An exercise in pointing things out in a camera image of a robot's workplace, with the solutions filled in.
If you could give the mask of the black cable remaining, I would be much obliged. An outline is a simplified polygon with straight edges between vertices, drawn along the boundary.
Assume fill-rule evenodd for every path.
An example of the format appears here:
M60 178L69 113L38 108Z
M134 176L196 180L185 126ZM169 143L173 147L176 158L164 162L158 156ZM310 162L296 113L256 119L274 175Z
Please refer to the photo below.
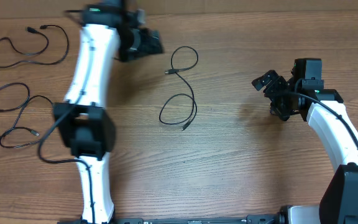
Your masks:
M173 65L173 58L175 56L175 54L181 50L181 49L190 49L192 50L194 53L195 53L195 57L196 57L196 60L194 62L193 65L190 65L189 67L185 67L185 68L175 68L174 65ZM160 123L164 124L164 125L169 125L169 126L174 126L174 125L179 125L179 124L182 124L182 131L186 130L189 125L194 121L194 119L196 118L196 115L198 113L198 105L197 105L197 102L195 100L195 93L194 93L194 90L193 88L191 87L191 85L180 75L180 72L185 72L185 71L189 71L191 70L192 68L194 68L199 62L199 54L197 52L196 49L194 49L193 47L190 47L190 46L187 46L187 45L183 45L183 46L180 46L178 47L177 49L175 49L173 51L173 53L171 54L171 57L170 57L170 68L165 70L164 71L164 74L165 75L172 75L172 74L175 74L179 79L181 79L185 85L189 88L190 90L190 95L189 94L186 94L186 93L177 93L177 94L174 94L172 95L164 104L163 106L161 107L161 110L159 112L159 115L158 115L158 120ZM184 120L182 121L178 121L178 122L174 122L174 123L169 123L169 122L166 122L162 119L162 114L163 114L163 111L165 109L165 107L168 105L168 103L176 98L176 97L179 97L179 96L184 96L184 97L187 97L191 100L191 112L189 114L189 116L187 118L185 118Z

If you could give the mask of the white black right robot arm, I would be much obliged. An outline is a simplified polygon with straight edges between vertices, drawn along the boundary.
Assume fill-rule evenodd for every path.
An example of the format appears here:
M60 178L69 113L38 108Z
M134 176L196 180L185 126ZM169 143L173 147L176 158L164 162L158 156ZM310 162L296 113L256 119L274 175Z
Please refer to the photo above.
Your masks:
M252 85L270 99L270 112L282 121L302 116L318 135L334 169L319 205L289 206L280 222L358 223L358 132L339 93L324 88L320 73L294 72L285 80L269 70Z

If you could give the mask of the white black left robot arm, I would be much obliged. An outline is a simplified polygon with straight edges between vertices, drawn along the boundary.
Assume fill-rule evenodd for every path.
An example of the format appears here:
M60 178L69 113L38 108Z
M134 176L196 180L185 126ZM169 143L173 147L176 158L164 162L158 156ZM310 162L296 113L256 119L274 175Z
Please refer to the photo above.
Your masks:
M108 165L116 128L106 103L113 62L161 54L163 47L159 32L144 26L145 12L135 1L100 1L79 13L80 48L73 80L64 101L53 106L55 122L40 139L37 154L49 164L77 165L83 193L78 223L112 223ZM70 159L51 160L42 155L42 146L55 129L70 149Z

